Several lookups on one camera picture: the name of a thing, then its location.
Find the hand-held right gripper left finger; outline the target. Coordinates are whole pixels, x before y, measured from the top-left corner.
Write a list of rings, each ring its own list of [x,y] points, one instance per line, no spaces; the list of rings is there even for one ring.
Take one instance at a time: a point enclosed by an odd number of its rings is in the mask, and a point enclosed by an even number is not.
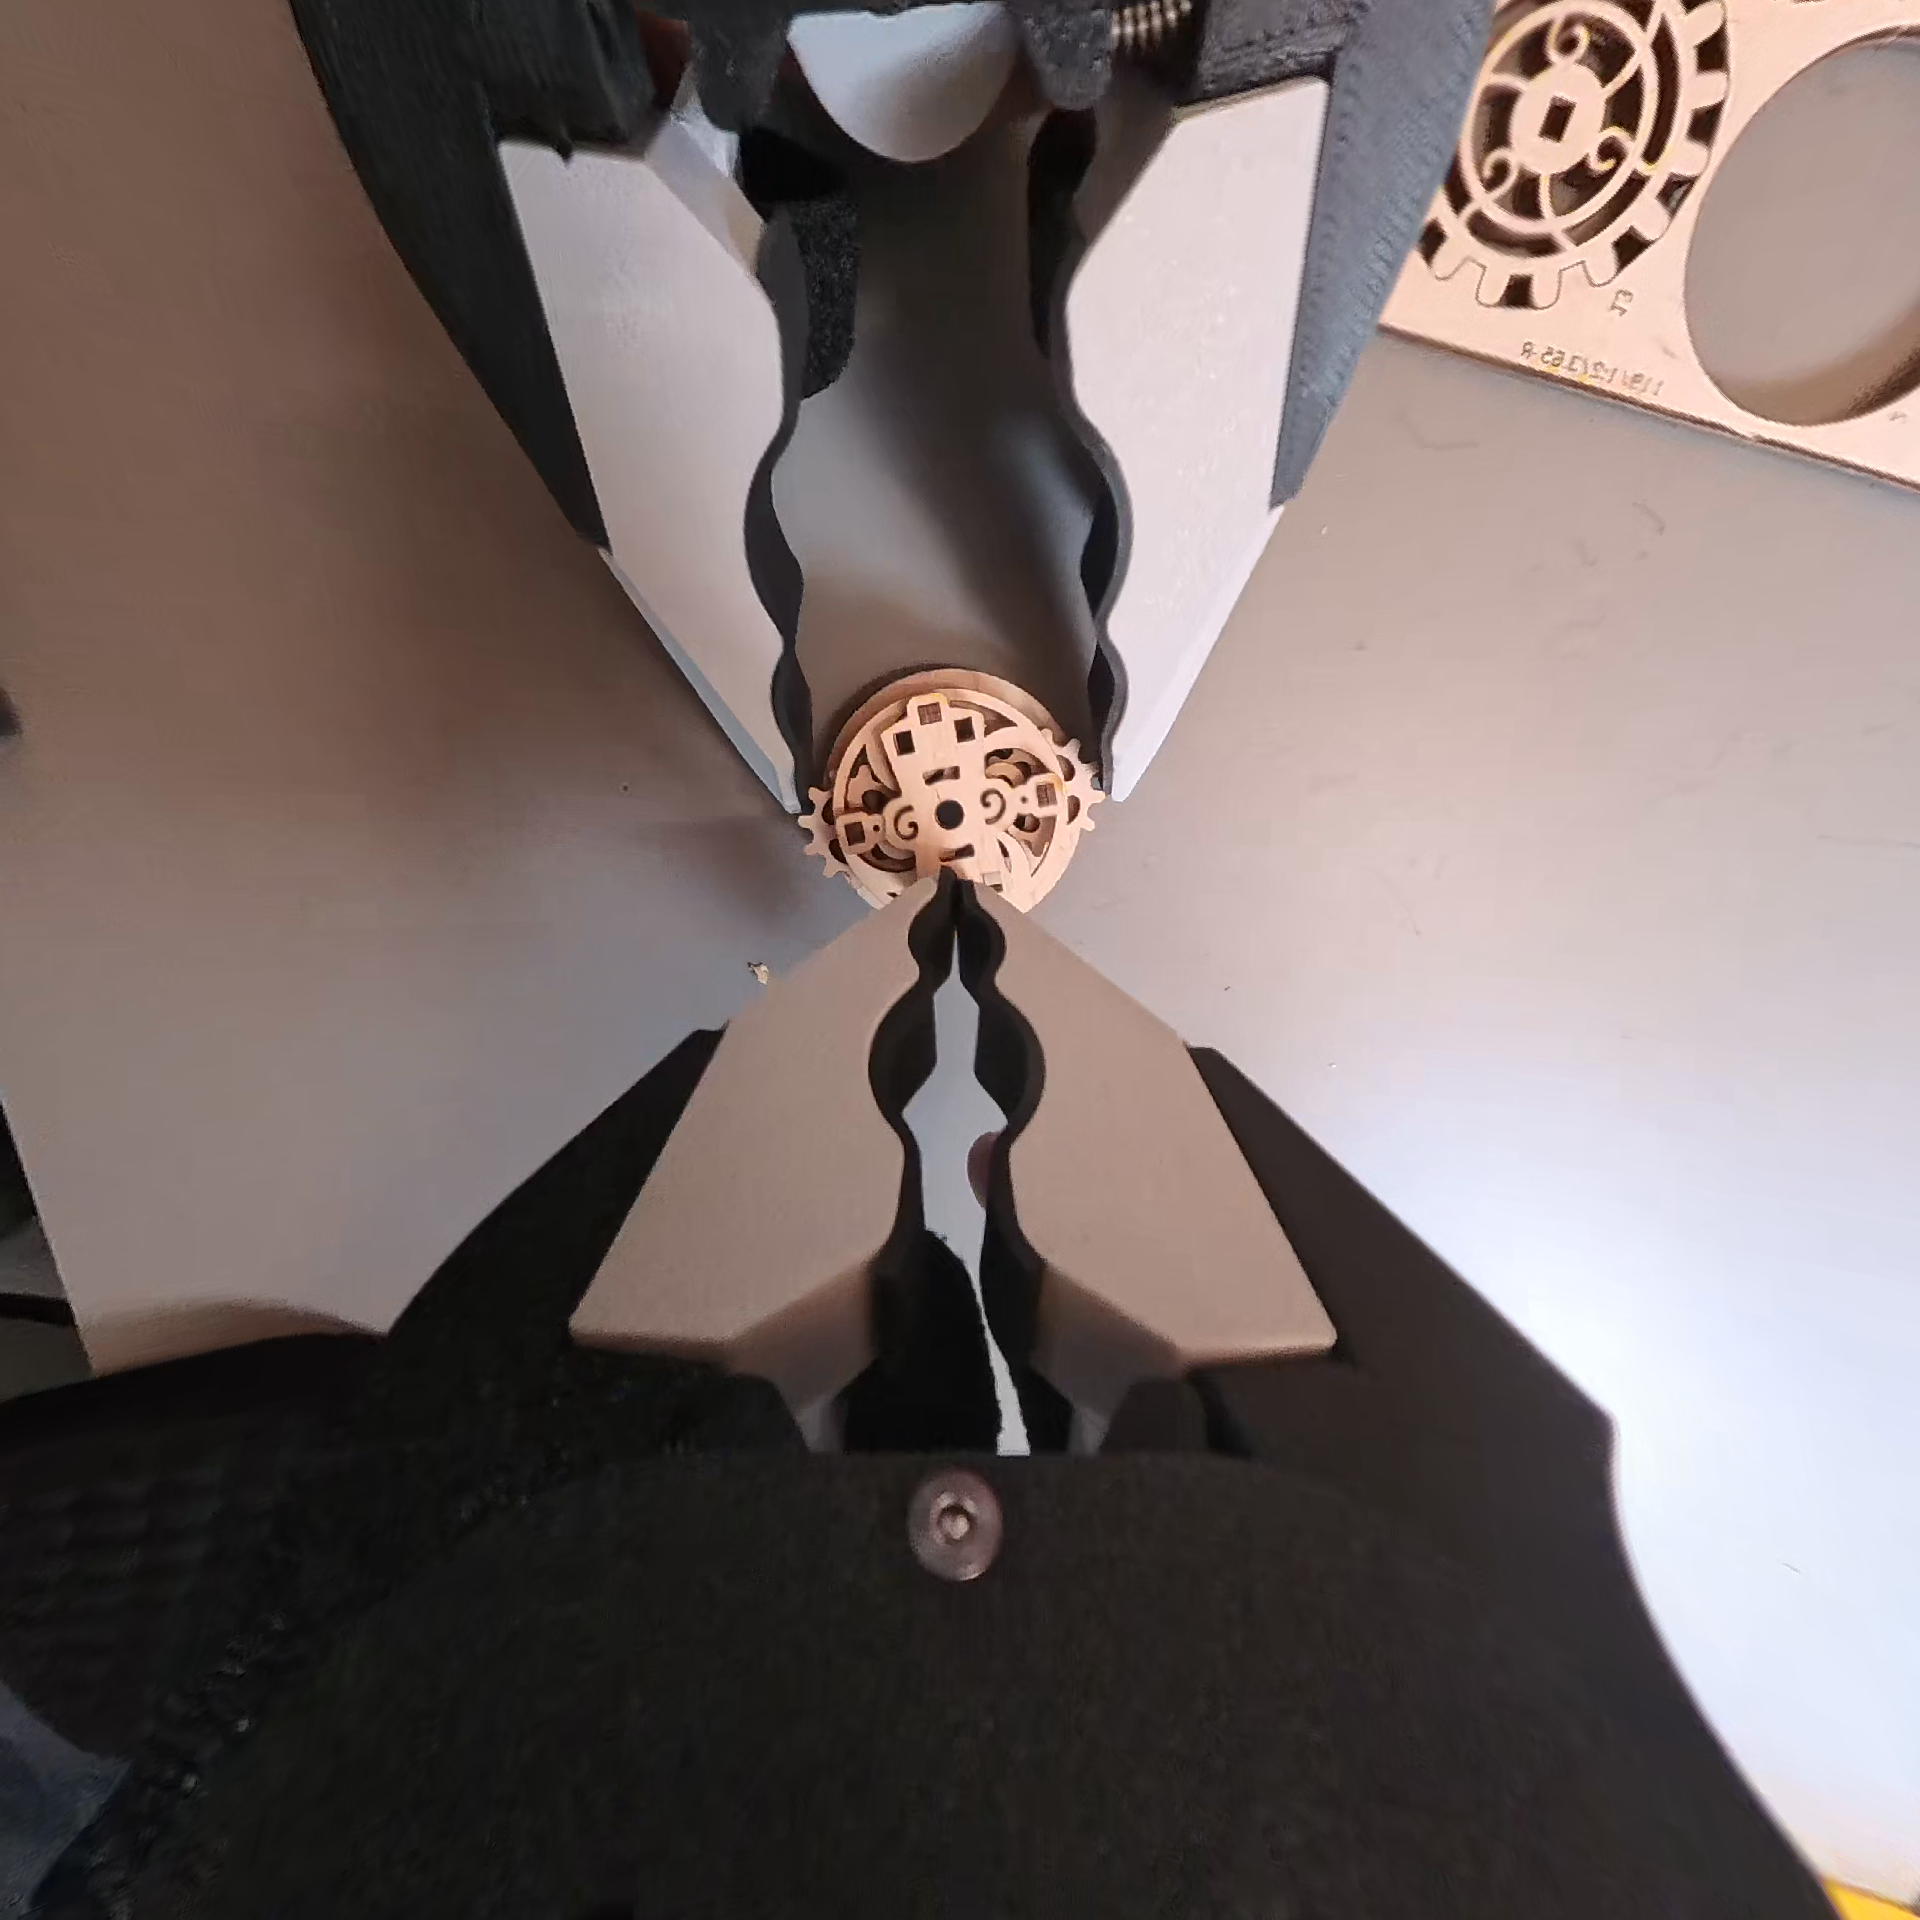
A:
[[[905,1180],[874,1047],[941,906],[938,880],[914,883],[727,1024],[570,1316],[575,1344],[711,1359],[799,1418],[866,1370]]]

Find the wooden sheet with round holes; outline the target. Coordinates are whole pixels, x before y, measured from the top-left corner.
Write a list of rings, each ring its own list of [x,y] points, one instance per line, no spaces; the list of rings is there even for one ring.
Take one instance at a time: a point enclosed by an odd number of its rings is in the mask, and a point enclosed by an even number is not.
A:
[[[1915,43],[1913,3],[1508,3],[1383,308],[1411,343],[1917,485],[1915,397],[1782,423],[1702,366],[1689,254],[1721,164],[1814,64]]]

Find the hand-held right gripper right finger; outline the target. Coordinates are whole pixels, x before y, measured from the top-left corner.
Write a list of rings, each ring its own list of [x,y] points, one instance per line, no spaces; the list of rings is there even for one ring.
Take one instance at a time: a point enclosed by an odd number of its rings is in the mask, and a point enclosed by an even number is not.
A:
[[[1014,1376],[1109,1424],[1148,1380],[1330,1354],[1335,1324],[1182,1038],[972,885],[955,948],[1002,1115],[980,1284]]]

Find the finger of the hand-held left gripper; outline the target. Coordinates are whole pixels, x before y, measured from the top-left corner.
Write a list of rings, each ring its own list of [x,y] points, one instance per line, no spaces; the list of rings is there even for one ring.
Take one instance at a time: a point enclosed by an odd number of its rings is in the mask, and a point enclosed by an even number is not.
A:
[[[798,423],[806,291],[732,140],[654,112],[623,149],[501,146],[601,515],[598,546],[787,811],[811,771],[803,572],[773,479]]]
[[[1171,103],[1119,80],[1030,149],[1039,347],[1095,468],[1082,583],[1107,794],[1138,786],[1283,506],[1289,362],[1330,84]]]

